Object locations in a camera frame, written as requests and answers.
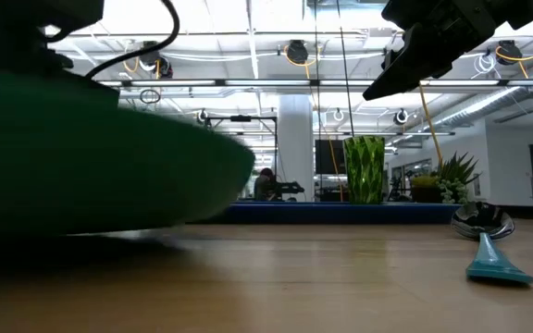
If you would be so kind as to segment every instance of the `desk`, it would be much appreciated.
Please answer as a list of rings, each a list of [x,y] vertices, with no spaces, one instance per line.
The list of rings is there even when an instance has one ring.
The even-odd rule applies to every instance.
[[[114,236],[0,244],[0,332],[533,332],[533,287],[467,281],[447,225]],[[533,221],[497,245],[533,275]]]

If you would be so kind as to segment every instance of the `green glass vase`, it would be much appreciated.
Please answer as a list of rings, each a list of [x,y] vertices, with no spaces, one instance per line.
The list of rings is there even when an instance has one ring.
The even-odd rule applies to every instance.
[[[384,170],[384,138],[360,136],[344,141],[351,204],[380,204]]]

